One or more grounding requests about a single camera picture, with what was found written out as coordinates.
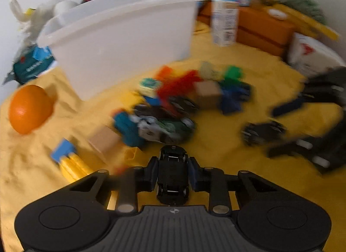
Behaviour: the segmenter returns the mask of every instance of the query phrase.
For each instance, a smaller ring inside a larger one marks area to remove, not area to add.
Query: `white plastic basket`
[[[189,56],[202,0],[92,0],[51,19],[38,37],[82,100]]]

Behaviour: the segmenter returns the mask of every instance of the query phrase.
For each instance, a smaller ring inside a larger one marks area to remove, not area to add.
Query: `yellow cloth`
[[[236,65],[243,69],[244,81],[254,87],[250,102],[243,104],[243,112],[223,116],[218,110],[200,111],[194,118],[197,131],[192,140],[182,146],[195,156],[201,166],[223,169],[227,174],[250,170],[296,194],[322,206],[330,215],[333,226],[325,246],[326,252],[341,252],[346,247],[346,182],[345,169],[320,176],[303,158],[283,157],[270,160],[261,147],[247,147],[240,131],[247,122],[268,120],[270,107],[294,97],[300,89],[302,76],[277,57],[252,47],[235,44],[218,47],[212,44],[210,34],[193,36],[191,58],[170,64],[180,69],[198,68],[201,61],[209,61],[219,69]],[[81,102],[60,69],[32,81],[57,98],[55,112],[38,130],[20,136],[8,121],[7,99],[0,116],[0,209],[1,232],[6,252],[20,252],[21,245],[13,229],[18,211],[26,204],[67,184],[49,154],[62,138],[72,139],[79,155],[94,168],[105,165],[97,159],[86,141],[96,128],[111,124],[110,114],[121,107],[119,96],[135,88],[139,79],[154,71],[116,85],[87,102]],[[318,134],[326,131],[340,116],[338,107],[314,104],[283,117],[280,122],[288,127],[290,135]],[[146,149],[147,159],[157,155],[162,145],[152,143]],[[111,157],[114,165],[119,157]],[[158,204],[155,193],[140,193],[139,205]],[[231,194],[233,207],[237,207]],[[206,193],[192,193],[188,204],[208,204]]]

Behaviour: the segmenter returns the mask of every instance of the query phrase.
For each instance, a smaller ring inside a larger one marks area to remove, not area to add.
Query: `toy car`
[[[122,141],[130,147],[141,147],[145,140],[138,135],[137,124],[129,118],[126,111],[114,115],[114,128],[122,135]]]
[[[188,155],[179,146],[161,148],[157,177],[157,199],[166,205],[181,206],[189,197]]]
[[[157,119],[174,119],[172,113],[161,106],[149,106],[147,104],[137,104],[133,107],[134,114],[140,118],[153,116]]]
[[[148,141],[178,144],[188,139],[195,130],[189,118],[158,119],[154,116],[138,117],[138,134]]]
[[[266,142],[281,139],[286,132],[286,128],[276,121],[263,124],[250,123],[244,128],[243,140],[247,145],[262,145]]]
[[[195,114],[199,110],[199,106],[187,97],[171,96],[168,103],[181,115],[189,116]]]

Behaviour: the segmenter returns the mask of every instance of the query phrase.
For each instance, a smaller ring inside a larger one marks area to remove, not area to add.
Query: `building block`
[[[139,83],[138,91],[141,95],[155,98],[156,91],[160,88],[162,82],[153,78],[144,78]]]
[[[128,112],[132,113],[132,107],[145,102],[145,99],[137,92],[127,92],[120,97],[123,108]]]
[[[74,164],[68,157],[62,157],[60,160],[60,169],[63,169],[63,172],[67,172],[69,176],[72,177],[75,181],[86,176],[86,173],[83,172],[76,164]]]
[[[224,74],[224,81],[222,81],[221,86],[228,87],[232,85],[239,85],[242,76],[243,72],[241,68],[230,66]]]
[[[137,124],[129,119],[126,111],[116,114],[114,117],[116,128],[122,135],[122,142],[130,147],[141,147],[145,144],[145,139],[138,135]]]
[[[143,98],[152,107],[156,107],[156,106],[161,105],[161,101],[159,98],[151,98],[151,97],[146,97],[146,96],[144,96]]]
[[[94,171],[86,165],[86,163],[75,153],[69,154],[70,161],[73,162],[82,172],[85,173],[85,175],[89,175],[93,173]]]
[[[120,141],[121,136],[119,136],[108,126],[102,126],[88,138],[89,144],[101,158],[107,155],[107,153]]]
[[[70,143],[67,139],[63,139],[60,144],[52,151],[51,158],[56,162],[60,163],[60,158],[68,156],[69,153],[75,153],[75,146]]]
[[[222,91],[215,81],[194,83],[196,103],[201,109],[217,108],[221,101]]]
[[[173,78],[173,68],[169,66],[162,66],[161,69],[155,74],[154,79],[161,82],[169,81]]]
[[[190,70],[182,77],[164,83],[157,91],[160,100],[167,100],[169,96],[183,96],[193,91],[193,84],[202,81],[197,70]]]
[[[222,92],[223,95],[221,98],[220,109],[223,115],[228,115],[242,110],[241,102],[239,100],[241,93],[237,86],[222,89]]]

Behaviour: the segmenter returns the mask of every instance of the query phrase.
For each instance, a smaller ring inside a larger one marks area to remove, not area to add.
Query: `clutter pile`
[[[123,162],[114,170],[121,173],[142,154],[148,142],[167,145],[189,140],[196,129],[192,119],[199,110],[219,109],[229,115],[242,110],[249,101],[251,86],[241,81],[242,70],[236,66],[217,71],[210,62],[199,70],[178,71],[160,68],[153,78],[142,79],[136,90],[122,97],[122,109],[113,114],[113,126],[101,126],[88,138],[92,149],[105,163],[109,153],[119,149]],[[51,153],[63,176],[70,182],[81,179],[94,168],[76,154],[76,147],[63,139]]]
[[[282,57],[307,77],[345,66],[337,53],[317,41],[321,35],[337,41],[339,34],[327,26],[322,9],[313,0],[208,0],[197,20],[211,26],[219,46],[238,42],[258,48]],[[299,47],[303,54],[297,53]],[[324,61],[313,61],[320,56]]]

